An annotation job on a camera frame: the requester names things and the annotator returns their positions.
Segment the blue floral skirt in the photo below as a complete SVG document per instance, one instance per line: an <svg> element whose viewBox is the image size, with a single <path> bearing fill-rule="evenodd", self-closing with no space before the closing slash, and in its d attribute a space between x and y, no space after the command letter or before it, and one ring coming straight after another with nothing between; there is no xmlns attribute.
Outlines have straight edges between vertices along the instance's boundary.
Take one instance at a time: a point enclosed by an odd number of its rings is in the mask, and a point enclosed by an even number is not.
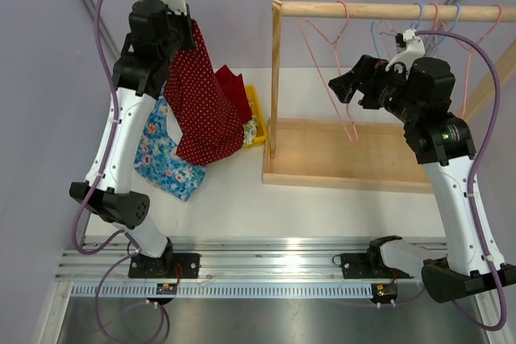
<svg viewBox="0 0 516 344"><path fill-rule="evenodd" d="M159 97L142 130L134 168L158 189L188 201L204 180L206 167L192 165L177 155L178 146L167 127L171 113L164 97Z"/></svg>

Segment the blue hanger of floral skirt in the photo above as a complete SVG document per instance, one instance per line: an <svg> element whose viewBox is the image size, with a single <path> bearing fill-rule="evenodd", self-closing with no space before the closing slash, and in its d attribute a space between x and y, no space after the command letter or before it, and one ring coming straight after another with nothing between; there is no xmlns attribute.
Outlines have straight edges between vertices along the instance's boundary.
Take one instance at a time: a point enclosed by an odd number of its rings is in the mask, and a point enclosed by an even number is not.
<svg viewBox="0 0 516 344"><path fill-rule="evenodd" d="M410 23L409 29L418 29L424 16L424 5L421 2L415 2L414 4L419 7L419 16L417 21L413 20ZM389 59L392 59L394 54L391 52L392 44L389 42L388 37L395 39L398 33L399 30L387 19L379 19L378 21L371 22L370 35L374 51L378 57L381 57L381 54L377 44L377 36L381 38L385 54Z"/></svg>

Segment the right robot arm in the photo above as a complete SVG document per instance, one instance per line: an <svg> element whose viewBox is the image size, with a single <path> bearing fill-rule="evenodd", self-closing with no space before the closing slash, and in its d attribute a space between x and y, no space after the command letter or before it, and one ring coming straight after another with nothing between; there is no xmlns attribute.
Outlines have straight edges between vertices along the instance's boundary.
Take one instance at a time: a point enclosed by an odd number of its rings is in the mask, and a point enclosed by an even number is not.
<svg viewBox="0 0 516 344"><path fill-rule="evenodd" d="M447 240L447 254L425 251L399 237L372 242L366 256L374 276L393 268L420 279L438 303L514 284L508 264L493 240L476 174L480 159L468 124L449 112L455 84L449 64L422 57L410 68L368 55L347 73L329 81L342 103L363 94L365 109L385 109L403 124L404 138L426 173L438 204Z"/></svg>

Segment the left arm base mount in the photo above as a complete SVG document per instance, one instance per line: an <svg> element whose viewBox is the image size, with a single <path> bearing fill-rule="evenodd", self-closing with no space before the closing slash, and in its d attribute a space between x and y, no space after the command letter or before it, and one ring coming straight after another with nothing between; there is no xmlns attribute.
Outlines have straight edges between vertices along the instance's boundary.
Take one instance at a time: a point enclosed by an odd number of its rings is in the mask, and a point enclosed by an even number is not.
<svg viewBox="0 0 516 344"><path fill-rule="evenodd" d="M177 294L181 280L195 280L198 278L201 255L192 252L176 252L169 239L164 252L159 258L151 258L139 253L131 258L128 277L132 279L172 279L172 282L158 283L156 295L164 297L151 297L152 303L164 306Z"/></svg>

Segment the plain red skirt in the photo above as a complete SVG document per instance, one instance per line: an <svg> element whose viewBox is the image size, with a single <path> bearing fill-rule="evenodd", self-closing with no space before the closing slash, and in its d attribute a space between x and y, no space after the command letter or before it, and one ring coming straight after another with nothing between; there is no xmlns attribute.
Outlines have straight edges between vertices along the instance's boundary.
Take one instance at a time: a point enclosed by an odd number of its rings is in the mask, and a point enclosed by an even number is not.
<svg viewBox="0 0 516 344"><path fill-rule="evenodd" d="M235 107L239 121L242 124L249 122L252 119L252 111L248 103L243 76L235 75L227 65L218 69L214 75L223 93Z"/></svg>

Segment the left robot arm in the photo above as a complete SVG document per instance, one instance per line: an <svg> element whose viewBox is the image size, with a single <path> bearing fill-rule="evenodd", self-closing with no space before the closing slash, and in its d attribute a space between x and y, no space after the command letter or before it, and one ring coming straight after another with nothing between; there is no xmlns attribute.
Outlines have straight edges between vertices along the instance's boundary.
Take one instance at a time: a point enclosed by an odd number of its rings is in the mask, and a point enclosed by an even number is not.
<svg viewBox="0 0 516 344"><path fill-rule="evenodd" d="M195 47L189 6L183 0L140 0L128 16L130 31L108 72L110 112L91 169L69 195L127 235L137 253L131 263L157 277L175 266L173 245L148 215L150 199L131 189L132 169L149 114L181 49Z"/></svg>

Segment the lemon print skirt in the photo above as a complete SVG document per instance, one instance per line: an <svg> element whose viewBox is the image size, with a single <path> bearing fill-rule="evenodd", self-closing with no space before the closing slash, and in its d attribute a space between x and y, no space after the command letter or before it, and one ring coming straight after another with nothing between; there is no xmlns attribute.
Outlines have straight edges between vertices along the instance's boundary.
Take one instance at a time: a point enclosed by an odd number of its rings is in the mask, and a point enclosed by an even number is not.
<svg viewBox="0 0 516 344"><path fill-rule="evenodd" d="M253 114L252 118L243 125L243 146L242 148L250 147L255 142L258 132L258 120Z"/></svg>

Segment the red polka dot skirt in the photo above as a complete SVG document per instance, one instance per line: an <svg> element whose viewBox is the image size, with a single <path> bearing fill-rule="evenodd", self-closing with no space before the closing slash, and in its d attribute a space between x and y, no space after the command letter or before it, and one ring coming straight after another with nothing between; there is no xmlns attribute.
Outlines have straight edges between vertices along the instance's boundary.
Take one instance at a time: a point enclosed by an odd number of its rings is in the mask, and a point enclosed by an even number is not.
<svg viewBox="0 0 516 344"><path fill-rule="evenodd" d="M187 163L206 166L241 149L243 123L219 85L198 23L192 22L194 49L181 49L170 64L164 87L182 136L176 154Z"/></svg>

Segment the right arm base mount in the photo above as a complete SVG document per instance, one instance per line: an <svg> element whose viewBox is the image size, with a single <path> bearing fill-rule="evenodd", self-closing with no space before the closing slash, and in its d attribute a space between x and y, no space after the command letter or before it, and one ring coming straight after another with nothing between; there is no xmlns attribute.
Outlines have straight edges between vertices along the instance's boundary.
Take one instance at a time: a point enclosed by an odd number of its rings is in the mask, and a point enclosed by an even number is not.
<svg viewBox="0 0 516 344"><path fill-rule="evenodd" d="M366 252L340 253L333 255L331 262L339 267L345 280L380 280L379 284L371 286L371 305L381 307L396 307L399 296L398 280L411 279L411 276L396 268L387 267L381 258L380 247L387 242L402 240L399 236L377 238L369 242Z"/></svg>

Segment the pink hanger of red skirt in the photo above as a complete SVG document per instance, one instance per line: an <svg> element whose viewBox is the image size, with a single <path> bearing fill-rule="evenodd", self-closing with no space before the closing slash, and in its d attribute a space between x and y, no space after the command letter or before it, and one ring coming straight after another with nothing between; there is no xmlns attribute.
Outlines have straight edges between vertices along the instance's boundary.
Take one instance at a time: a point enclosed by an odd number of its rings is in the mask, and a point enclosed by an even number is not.
<svg viewBox="0 0 516 344"><path fill-rule="evenodd" d="M410 28L413 28L418 31L420 31L420 30L438 30L439 23L440 23L440 21L439 21L439 17L440 17L439 4L436 2L431 2L430 4L426 4L426 5L421 2L415 2L414 4L419 7L420 12L419 12L419 17L418 17L417 21L411 22ZM430 6L432 6L434 8L434 16L435 17L432 22L424 19L426 8L429 8ZM389 20L385 20L385 21L381 20L380 21L380 23L383 23L383 22L385 22L387 24L388 30L387 31L378 31L378 35L387 35L387 36L395 38L397 36L397 34L399 33L399 31L392 25L392 23ZM439 46L438 42L439 42L438 38L432 38L429 35L425 36L424 43L426 46L426 54L427 55L431 55L432 51L435 50Z"/></svg>

